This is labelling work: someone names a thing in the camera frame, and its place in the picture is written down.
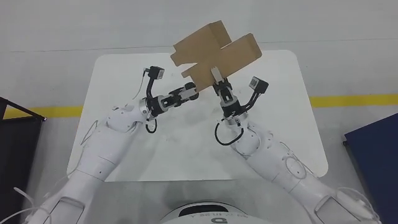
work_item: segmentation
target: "brown cardboard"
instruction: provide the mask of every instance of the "brown cardboard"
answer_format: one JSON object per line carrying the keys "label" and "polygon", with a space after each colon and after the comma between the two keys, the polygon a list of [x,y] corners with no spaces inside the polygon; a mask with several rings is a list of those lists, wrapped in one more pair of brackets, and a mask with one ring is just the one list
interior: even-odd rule
{"label": "brown cardboard", "polygon": [[221,21],[206,25],[174,47],[176,52],[171,58],[176,66],[197,63],[182,72],[184,78],[191,76],[197,92],[214,84],[211,68],[218,67],[221,76],[226,78],[262,55],[252,34],[231,42]]}
{"label": "brown cardboard", "polygon": [[214,84],[211,68],[218,67],[221,76],[226,78],[257,60],[261,55],[253,34],[248,34],[182,72],[182,77],[191,76],[199,92]]}
{"label": "brown cardboard", "polygon": [[231,38],[223,22],[212,22],[176,43],[171,58],[176,66],[199,62],[229,43]]}

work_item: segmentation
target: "yellow floor stripe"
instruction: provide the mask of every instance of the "yellow floor stripe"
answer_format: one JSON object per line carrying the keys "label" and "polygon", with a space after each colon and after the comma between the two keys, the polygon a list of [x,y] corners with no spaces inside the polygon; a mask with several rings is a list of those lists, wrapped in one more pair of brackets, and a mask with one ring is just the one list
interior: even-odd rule
{"label": "yellow floor stripe", "polygon": [[[398,105],[398,94],[391,95],[340,95],[310,96],[313,108],[331,108],[342,106],[390,106]],[[80,117],[83,106],[46,106],[30,108],[31,111],[47,118]],[[27,114],[8,107],[4,119],[28,116]]]}
{"label": "yellow floor stripe", "polygon": [[310,101],[313,108],[339,106],[390,106],[398,105],[398,94],[311,96]]}
{"label": "yellow floor stripe", "polygon": [[[47,118],[71,118],[80,117],[83,106],[46,106],[29,108],[31,111]],[[8,107],[4,119],[29,116],[15,108]]]}

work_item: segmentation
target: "white table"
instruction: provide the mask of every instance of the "white table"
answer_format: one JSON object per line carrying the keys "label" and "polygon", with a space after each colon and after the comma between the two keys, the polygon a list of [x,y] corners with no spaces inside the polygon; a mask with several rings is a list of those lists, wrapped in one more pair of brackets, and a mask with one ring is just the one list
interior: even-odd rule
{"label": "white table", "polygon": [[[288,50],[262,52],[261,58],[228,77],[234,94],[245,104],[252,94],[248,86],[252,76],[267,81],[268,90],[250,110],[250,119],[271,130],[316,175],[325,175],[328,163],[296,56]],[[81,140],[93,121],[104,118],[113,106],[125,105],[139,88],[143,68],[151,65],[165,69],[163,79],[154,83],[153,95],[166,95],[190,81],[181,76],[189,65],[176,67],[170,54],[105,55],[96,61],[68,172],[78,162]],[[157,132],[149,134],[143,128],[107,181],[258,178],[230,147],[215,141],[214,128],[222,118],[219,102],[207,88],[196,101],[160,115]]]}

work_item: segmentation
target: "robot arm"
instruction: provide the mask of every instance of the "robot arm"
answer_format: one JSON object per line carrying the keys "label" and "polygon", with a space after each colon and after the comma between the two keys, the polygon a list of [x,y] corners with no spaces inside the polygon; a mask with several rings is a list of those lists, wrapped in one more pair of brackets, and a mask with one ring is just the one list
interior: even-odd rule
{"label": "robot arm", "polygon": [[288,192],[306,209],[313,223],[379,223],[371,207],[320,182],[284,143],[249,121],[248,110],[266,91],[266,82],[254,77],[249,85],[254,90],[253,96],[248,104],[241,106],[228,80],[221,78],[217,68],[211,72],[216,80],[213,88],[221,99],[223,122],[236,135],[231,142],[220,142],[216,126],[215,136],[220,144],[231,146],[262,178]]}
{"label": "robot arm", "polygon": [[288,192],[314,223],[377,223],[374,212],[314,176],[283,143],[254,123],[245,123],[243,137],[232,145],[261,177]]}
{"label": "robot arm", "polygon": [[[71,173],[69,181],[56,194],[48,198],[32,216],[29,224],[76,224],[84,223],[91,201],[105,179],[120,164],[136,134],[143,124],[166,112],[171,107],[198,98],[196,86],[187,83],[166,96],[152,96],[154,80],[162,78],[159,67],[146,69],[150,78],[146,97],[123,107],[113,108],[99,122],[84,145],[80,161]],[[146,129],[154,133],[156,129]]]}

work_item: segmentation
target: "concrete floor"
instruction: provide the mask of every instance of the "concrete floor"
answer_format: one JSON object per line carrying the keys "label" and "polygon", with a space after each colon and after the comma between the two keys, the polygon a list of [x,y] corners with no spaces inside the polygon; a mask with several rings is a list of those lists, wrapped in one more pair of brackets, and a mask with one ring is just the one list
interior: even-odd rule
{"label": "concrete floor", "polygon": [[[310,96],[398,93],[396,0],[0,0],[0,94],[25,107],[84,103],[96,58],[172,52],[172,44],[222,19],[233,39],[298,57]],[[313,110],[331,186],[362,191],[344,133],[398,106]],[[43,126],[29,193],[40,202],[66,172],[78,118]]]}

